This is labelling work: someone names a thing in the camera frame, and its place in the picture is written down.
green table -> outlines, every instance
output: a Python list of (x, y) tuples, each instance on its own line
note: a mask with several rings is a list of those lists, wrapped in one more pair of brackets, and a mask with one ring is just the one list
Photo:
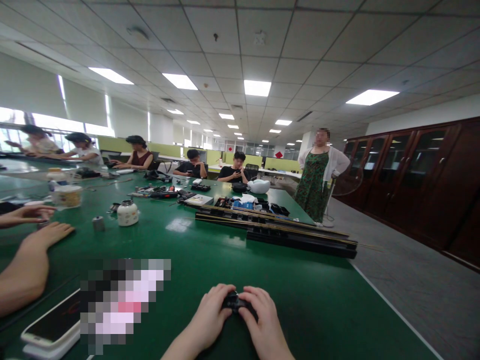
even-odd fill
[[(282, 328), (297, 359), (436, 359), (436, 356), (385, 303), (361, 275), (343, 259), (246, 240), (246, 231), (195, 221), (195, 210), (173, 200), (136, 199), (138, 224), (120, 228), (106, 214), (113, 202), (127, 199), (134, 186), (145, 186), (141, 174), (123, 175), (133, 181), (98, 187), (83, 193), (80, 208), (58, 212), (55, 220), (69, 222), (75, 234), (49, 251), (50, 275), (45, 294), (68, 277), (92, 269), (101, 259), (171, 259), (171, 281), (158, 292), (149, 312), (141, 315), (127, 345), (107, 345), (107, 359), (159, 359), (189, 323), (200, 299), (217, 283), (266, 289), (274, 299)], [(11, 183), (5, 177), (0, 184)], [(230, 185), (205, 180), (205, 195), (231, 195)], [(104, 184), (89, 181), (83, 186)], [(269, 202), (285, 206), (294, 218), (311, 219), (283, 190), (271, 189)], [(104, 216), (106, 232), (94, 233), (91, 220)], [(21, 239), (33, 229), (22, 225), (0, 232), (0, 270), (5, 268)], [(27, 316), (0, 334), (6, 357), (24, 359), (20, 333), (80, 284), (79, 277), (56, 291)], [(13, 315), (0, 321), (0, 326)], [(256, 359), (247, 327), (233, 315), (202, 359)], [(65, 359), (87, 358), (80, 342)]]

white smartphone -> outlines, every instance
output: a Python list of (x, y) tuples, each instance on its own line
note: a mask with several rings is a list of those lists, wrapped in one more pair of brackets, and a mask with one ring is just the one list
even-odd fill
[(20, 338), (42, 348), (55, 348), (80, 329), (80, 289), (33, 322)]

floor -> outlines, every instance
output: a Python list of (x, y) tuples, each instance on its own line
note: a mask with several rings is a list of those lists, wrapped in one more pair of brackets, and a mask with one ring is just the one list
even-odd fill
[[(293, 194), (291, 179), (273, 188)], [(332, 199), (334, 229), (360, 243), (351, 263), (445, 360), (480, 359), (480, 274)]]

dress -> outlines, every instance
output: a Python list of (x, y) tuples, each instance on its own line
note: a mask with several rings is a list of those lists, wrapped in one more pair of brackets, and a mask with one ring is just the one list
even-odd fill
[(305, 167), (293, 198), (314, 222), (321, 223), (329, 200), (329, 188), (324, 182), (324, 171), (329, 153), (308, 153)]

bottle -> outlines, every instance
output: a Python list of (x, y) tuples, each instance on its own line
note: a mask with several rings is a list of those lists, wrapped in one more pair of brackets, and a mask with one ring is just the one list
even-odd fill
[(68, 185), (67, 175), (63, 173), (62, 169), (59, 167), (48, 168), (46, 179), (48, 180), (48, 188), (51, 192), (55, 191), (55, 186)]
[(119, 226), (130, 226), (139, 221), (139, 208), (133, 200), (124, 200), (116, 211)]

